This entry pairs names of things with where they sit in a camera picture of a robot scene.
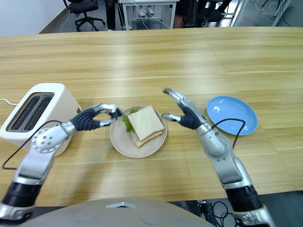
robot finger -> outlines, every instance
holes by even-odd
[[[175,114],[169,114],[169,113],[164,113],[162,114],[162,117],[166,120],[172,121],[172,122],[178,122],[180,123],[181,121],[181,116],[175,115]]]

lettuce leaf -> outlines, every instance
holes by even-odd
[[[135,112],[138,112],[138,108],[131,109],[130,114],[133,114],[133,113],[135,113]],[[126,131],[127,131],[127,132],[134,132],[134,128],[133,128],[131,122],[129,121],[127,115],[123,115],[122,121],[123,121],[124,124],[125,124]]]

office chair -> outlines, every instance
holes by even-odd
[[[80,13],[84,14],[84,18],[75,21],[77,32],[80,32],[80,27],[85,22],[89,22],[95,28],[95,31],[99,31],[99,30],[96,28],[94,24],[94,20],[102,21],[103,25],[105,25],[104,20],[95,17],[88,17],[86,14],[87,12],[98,9],[97,0],[68,0],[68,1],[71,2],[70,5],[67,5],[66,0],[63,0],[67,10],[70,13],[74,13],[76,14],[76,16],[78,16]]]
[[[224,0],[201,0],[198,5],[197,13],[197,26],[205,27],[208,22],[219,22],[222,20],[223,15],[216,8],[218,2],[224,2]]]

white bread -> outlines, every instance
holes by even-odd
[[[164,129],[163,124],[151,105],[138,112],[132,113],[127,117],[132,124],[139,141],[143,141],[154,132]]]
[[[145,143],[147,143],[148,141],[150,141],[151,139],[157,137],[157,136],[160,136],[163,134],[162,131],[157,131],[157,132],[154,132],[152,135],[146,137],[144,140],[142,141],[139,141],[139,138],[137,136],[137,134],[135,132],[130,132],[133,140],[134,140],[134,143],[137,145],[137,147],[142,147]]]

white shoe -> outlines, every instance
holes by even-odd
[[[143,9],[139,9],[138,10],[139,12],[139,16],[141,16],[141,17],[145,17],[145,12],[144,12],[144,10]]]
[[[121,29],[122,29],[122,30],[126,30],[126,26],[122,26]],[[132,29],[133,29],[133,28],[132,28],[130,25],[128,25],[128,30],[132,30]]]
[[[148,13],[151,14],[151,15],[153,15],[152,7],[151,7],[151,6],[147,6],[146,12],[148,12]]]

